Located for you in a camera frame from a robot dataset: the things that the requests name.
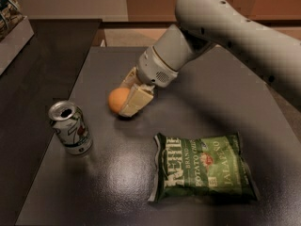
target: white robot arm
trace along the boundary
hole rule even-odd
[[[155,86],[168,86],[182,66],[216,44],[301,108],[300,40],[247,19],[225,0],[177,0],[175,14],[180,28],[172,25],[122,82],[132,89],[121,116],[132,117],[151,101]]]

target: wall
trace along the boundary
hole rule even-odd
[[[102,18],[128,21],[126,0],[18,0],[31,19]]]
[[[227,0],[254,20],[301,20],[301,0]],[[175,21],[176,0],[20,0],[29,18]]]

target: soda can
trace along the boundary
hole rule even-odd
[[[85,125],[83,112],[76,104],[58,102],[49,109],[48,116],[67,153],[81,154],[91,147],[92,138]]]

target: green chip bag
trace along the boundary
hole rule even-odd
[[[149,201],[168,196],[222,195],[258,200],[238,134],[185,139],[155,137],[157,173]]]

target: white wall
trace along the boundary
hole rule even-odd
[[[126,0],[18,0],[32,19],[102,18],[128,21]]]

